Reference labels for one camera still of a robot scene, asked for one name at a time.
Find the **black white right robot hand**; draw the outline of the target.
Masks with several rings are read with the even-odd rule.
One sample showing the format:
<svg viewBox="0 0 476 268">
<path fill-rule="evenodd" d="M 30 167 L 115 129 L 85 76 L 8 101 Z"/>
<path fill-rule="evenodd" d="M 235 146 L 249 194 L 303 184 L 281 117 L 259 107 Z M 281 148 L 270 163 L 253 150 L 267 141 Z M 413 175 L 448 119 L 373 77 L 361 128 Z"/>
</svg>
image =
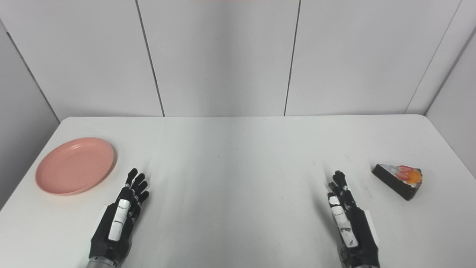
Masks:
<svg viewBox="0 0 476 268">
<path fill-rule="evenodd" d="M 345 174 L 337 170 L 328 184 L 328 204 L 340 235 L 340 261 L 344 268 L 379 268 L 379 247 L 369 217 L 357 206 Z"/>
</svg>

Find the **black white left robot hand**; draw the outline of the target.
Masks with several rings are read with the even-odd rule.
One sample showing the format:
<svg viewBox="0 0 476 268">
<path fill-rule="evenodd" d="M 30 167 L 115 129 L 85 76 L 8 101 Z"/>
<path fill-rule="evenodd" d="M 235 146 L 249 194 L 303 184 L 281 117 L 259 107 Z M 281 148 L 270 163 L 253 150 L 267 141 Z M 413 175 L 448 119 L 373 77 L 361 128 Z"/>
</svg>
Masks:
<svg viewBox="0 0 476 268">
<path fill-rule="evenodd" d="M 115 202 L 106 207 L 90 240 L 87 268 L 119 268 L 129 254 L 132 232 L 148 199 L 145 175 L 133 168 Z"/>
</svg>

